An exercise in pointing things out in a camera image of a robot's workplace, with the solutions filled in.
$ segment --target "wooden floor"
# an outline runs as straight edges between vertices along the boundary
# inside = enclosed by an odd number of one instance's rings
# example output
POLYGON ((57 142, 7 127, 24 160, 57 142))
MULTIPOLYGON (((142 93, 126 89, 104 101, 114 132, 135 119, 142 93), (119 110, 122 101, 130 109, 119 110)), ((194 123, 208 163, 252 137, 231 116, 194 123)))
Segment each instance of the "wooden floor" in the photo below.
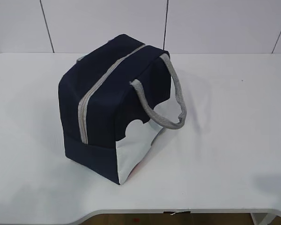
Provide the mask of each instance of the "wooden floor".
MULTIPOLYGON (((253 225, 250 214, 102 214, 82 225, 253 225)), ((277 217, 270 225, 281 225, 277 217)))

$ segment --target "navy blue lunch bag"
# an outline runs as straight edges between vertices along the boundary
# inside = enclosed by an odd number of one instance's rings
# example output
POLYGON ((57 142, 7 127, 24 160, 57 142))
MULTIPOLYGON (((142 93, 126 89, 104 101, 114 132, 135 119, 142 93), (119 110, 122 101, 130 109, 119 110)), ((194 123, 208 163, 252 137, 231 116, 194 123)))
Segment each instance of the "navy blue lunch bag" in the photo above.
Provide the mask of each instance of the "navy blue lunch bag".
POLYGON ((169 53, 127 35, 78 60, 58 93, 66 157, 117 184, 126 181, 158 135, 185 123, 169 53), (177 123, 166 118, 173 107, 167 104, 171 83, 182 111, 177 123))

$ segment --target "rope handle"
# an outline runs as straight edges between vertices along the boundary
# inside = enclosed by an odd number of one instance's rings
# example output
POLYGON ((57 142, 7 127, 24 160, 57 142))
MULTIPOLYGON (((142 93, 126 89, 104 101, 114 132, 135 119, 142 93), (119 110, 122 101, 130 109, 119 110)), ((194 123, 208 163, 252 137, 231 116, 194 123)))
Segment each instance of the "rope handle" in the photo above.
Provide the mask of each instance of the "rope handle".
POLYGON ((178 79, 177 73, 170 61, 169 56, 167 54, 162 54, 160 56, 160 58, 165 63, 165 65, 173 79, 173 82, 174 82, 176 101, 178 102, 178 104, 180 105, 180 108, 181 108, 181 113, 178 116, 178 119, 179 119, 178 123, 174 123, 174 122, 170 121, 169 119, 163 117, 162 115, 159 115, 153 109, 151 109, 151 107, 148 105, 144 88, 139 80, 135 79, 130 84, 135 89, 136 94, 139 97, 140 103, 141 103, 142 107, 144 108, 145 112, 154 122, 156 122, 163 128, 177 130, 177 129, 180 129, 181 127, 183 127, 183 125, 185 124, 185 119, 186 119, 186 114, 187 114, 185 102, 184 102, 183 95, 182 95, 182 89, 181 89, 181 85, 180 85, 180 81, 178 79))

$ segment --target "zipper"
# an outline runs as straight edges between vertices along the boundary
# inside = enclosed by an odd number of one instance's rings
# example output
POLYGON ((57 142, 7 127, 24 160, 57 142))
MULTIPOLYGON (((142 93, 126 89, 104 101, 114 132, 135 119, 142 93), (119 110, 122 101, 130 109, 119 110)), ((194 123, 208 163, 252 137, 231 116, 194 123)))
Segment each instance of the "zipper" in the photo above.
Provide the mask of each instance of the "zipper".
POLYGON ((104 83, 104 81, 109 77, 109 75, 117 68, 117 66, 128 58, 130 55, 136 53, 138 50, 142 49, 146 45, 142 45, 135 49, 133 52, 129 53, 128 55, 118 59, 106 72, 102 75, 102 77, 94 84, 93 87, 83 96, 78 104, 78 122, 79 122, 79 130, 81 141, 85 144, 89 143, 88 140, 88 131, 86 126, 86 116, 88 111, 88 103, 90 97, 99 89, 99 87, 104 83))

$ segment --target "white table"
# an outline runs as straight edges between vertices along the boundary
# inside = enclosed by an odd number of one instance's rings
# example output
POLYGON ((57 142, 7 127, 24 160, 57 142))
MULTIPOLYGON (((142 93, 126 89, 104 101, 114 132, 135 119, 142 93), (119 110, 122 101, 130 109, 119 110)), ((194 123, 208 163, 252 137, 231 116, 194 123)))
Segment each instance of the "white table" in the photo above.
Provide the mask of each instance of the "white table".
POLYGON ((0 54, 0 223, 100 213, 281 216, 281 55, 172 55, 188 118, 118 186, 64 155, 58 82, 83 54, 0 54))

